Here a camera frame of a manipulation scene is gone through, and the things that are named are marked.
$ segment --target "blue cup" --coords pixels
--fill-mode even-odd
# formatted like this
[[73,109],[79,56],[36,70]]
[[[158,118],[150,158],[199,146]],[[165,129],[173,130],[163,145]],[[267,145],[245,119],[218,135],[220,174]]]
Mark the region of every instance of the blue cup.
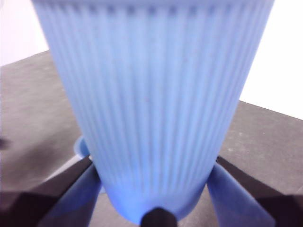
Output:
[[116,210],[185,217],[214,166],[272,0],[33,0]]

